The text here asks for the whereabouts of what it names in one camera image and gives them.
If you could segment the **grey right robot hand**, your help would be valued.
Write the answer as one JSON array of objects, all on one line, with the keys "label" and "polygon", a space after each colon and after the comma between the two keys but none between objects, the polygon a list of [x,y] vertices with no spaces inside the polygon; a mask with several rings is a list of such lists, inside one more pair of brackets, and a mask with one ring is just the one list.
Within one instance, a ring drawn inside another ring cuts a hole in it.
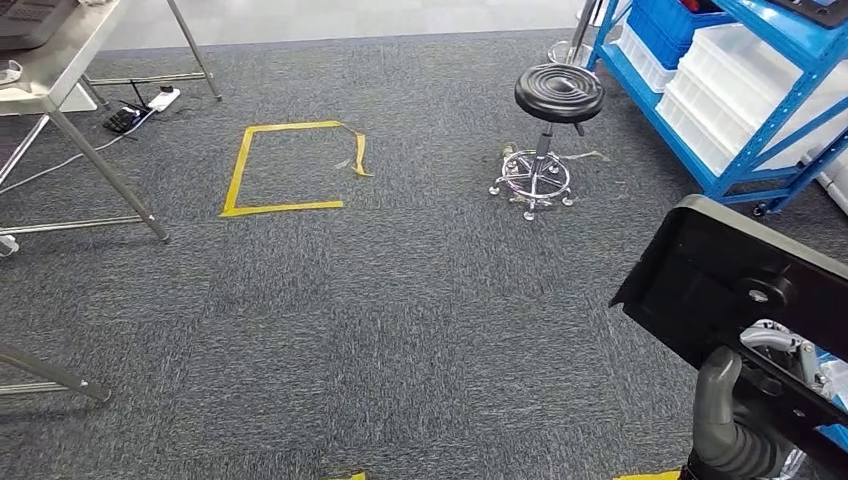
[{"label": "grey right robot hand", "polygon": [[[771,359],[787,360],[790,371],[805,385],[815,384],[817,358],[811,341],[766,319],[745,329],[740,340]],[[739,353],[721,347],[699,369],[693,405],[694,450],[704,463],[725,472],[778,468],[794,448],[777,434],[734,417],[733,389],[742,367]]]}]

